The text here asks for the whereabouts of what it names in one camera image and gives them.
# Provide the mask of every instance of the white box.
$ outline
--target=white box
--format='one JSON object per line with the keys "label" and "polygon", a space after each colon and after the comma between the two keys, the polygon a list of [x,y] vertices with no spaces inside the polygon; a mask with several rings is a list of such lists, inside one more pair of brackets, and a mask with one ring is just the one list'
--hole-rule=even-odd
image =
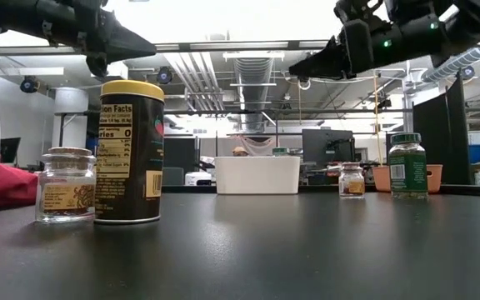
{"label": "white box", "polygon": [[218,194],[296,194],[299,157],[216,157]]}

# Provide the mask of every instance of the orange pot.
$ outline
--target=orange pot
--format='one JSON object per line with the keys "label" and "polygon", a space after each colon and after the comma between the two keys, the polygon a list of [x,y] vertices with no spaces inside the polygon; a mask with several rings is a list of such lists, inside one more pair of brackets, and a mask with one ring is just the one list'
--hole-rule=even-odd
{"label": "orange pot", "polygon": [[[438,193],[442,182],[443,165],[427,165],[427,188],[430,193]],[[390,168],[374,167],[373,180],[378,192],[390,192]]]}

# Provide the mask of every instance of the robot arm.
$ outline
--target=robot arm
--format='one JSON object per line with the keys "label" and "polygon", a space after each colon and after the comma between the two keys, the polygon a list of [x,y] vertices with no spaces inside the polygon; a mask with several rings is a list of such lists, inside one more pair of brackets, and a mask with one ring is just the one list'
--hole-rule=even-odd
{"label": "robot arm", "polygon": [[387,0],[390,22],[368,0],[339,0],[343,24],[319,53],[290,67],[303,78],[355,78],[357,73],[431,55],[434,67],[480,42],[480,0]]}
{"label": "robot arm", "polygon": [[90,71],[107,75],[107,65],[128,58],[152,56],[153,44],[126,29],[107,0],[0,0],[0,34],[15,30],[78,49]]}

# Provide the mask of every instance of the green spice bottle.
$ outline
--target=green spice bottle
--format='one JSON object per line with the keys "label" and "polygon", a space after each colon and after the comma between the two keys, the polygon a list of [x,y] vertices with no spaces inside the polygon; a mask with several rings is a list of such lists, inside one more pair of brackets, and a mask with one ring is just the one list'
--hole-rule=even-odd
{"label": "green spice bottle", "polygon": [[427,160],[420,146],[419,133],[392,135],[392,149],[388,153],[392,198],[425,200],[428,198]]}

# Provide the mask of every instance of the small glass jar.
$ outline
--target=small glass jar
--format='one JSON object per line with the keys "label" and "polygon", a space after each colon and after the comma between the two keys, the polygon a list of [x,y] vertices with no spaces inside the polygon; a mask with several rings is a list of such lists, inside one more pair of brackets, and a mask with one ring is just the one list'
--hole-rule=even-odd
{"label": "small glass jar", "polygon": [[288,156],[287,147],[275,147],[272,149],[272,154],[274,157]]}
{"label": "small glass jar", "polygon": [[42,156],[38,175],[36,220],[65,223],[93,220],[96,158],[87,149],[53,147]]}
{"label": "small glass jar", "polygon": [[390,137],[388,152],[390,189],[397,200],[427,200],[427,159],[419,133],[398,133]]}
{"label": "small glass jar", "polygon": [[345,162],[342,164],[338,186],[341,198],[364,198],[364,176],[360,163]]}

